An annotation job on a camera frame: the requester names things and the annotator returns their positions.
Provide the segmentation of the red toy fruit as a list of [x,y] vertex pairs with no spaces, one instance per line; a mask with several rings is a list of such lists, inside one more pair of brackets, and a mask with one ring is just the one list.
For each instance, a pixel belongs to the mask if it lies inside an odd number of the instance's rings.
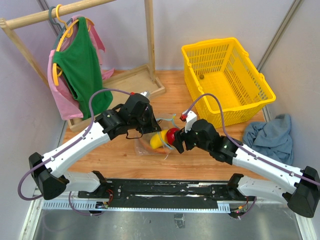
[[173,145],[175,141],[175,133],[178,132],[179,130],[180,130],[179,128],[173,127],[166,132],[166,141],[169,145]]

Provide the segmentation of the clear zip top bag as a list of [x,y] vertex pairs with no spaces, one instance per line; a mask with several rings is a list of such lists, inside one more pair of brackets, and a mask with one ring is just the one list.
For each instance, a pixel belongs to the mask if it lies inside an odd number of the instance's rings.
[[159,132],[144,134],[134,140],[135,153],[138,156],[163,155],[165,159],[174,151],[174,147],[168,143],[167,131],[179,127],[175,123],[176,114],[161,113],[155,116],[156,122],[161,128]]

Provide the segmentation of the yellow toy banana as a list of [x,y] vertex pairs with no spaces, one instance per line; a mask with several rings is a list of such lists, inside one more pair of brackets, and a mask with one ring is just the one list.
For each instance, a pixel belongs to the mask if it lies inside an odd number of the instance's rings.
[[156,133],[150,139],[149,144],[153,149],[157,149],[160,147],[168,147],[169,144],[167,143],[166,133],[168,129],[162,130],[161,132]]

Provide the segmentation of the toy steak slice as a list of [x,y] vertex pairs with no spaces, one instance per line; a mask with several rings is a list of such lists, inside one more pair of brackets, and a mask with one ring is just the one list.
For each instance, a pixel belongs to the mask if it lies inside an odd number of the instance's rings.
[[159,148],[155,148],[153,149],[150,145],[150,141],[149,140],[144,140],[142,138],[140,138],[138,140],[139,144],[141,145],[141,147],[147,151],[150,154],[162,154],[165,155],[168,152],[163,148],[163,147],[159,147]]

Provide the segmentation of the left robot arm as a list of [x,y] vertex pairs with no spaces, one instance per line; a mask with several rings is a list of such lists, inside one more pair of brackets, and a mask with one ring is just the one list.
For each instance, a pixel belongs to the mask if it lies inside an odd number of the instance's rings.
[[29,156],[31,176],[45,200],[52,200],[64,192],[85,191],[101,198],[107,185],[98,171],[71,173],[68,168],[95,148],[120,135],[136,130],[141,135],[161,131],[153,108],[145,93],[130,94],[124,104],[106,110],[93,123],[67,143],[41,155]]

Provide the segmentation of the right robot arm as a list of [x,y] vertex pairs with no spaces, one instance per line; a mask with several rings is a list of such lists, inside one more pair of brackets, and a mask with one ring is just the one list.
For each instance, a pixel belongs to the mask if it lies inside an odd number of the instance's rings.
[[320,200],[320,176],[310,166],[304,169],[290,166],[258,153],[231,137],[219,135],[204,119],[191,127],[175,130],[168,141],[179,153],[199,148],[215,160],[250,170],[265,180],[234,174],[226,188],[227,196],[238,200],[242,196],[265,198],[286,204],[294,213],[313,218]]

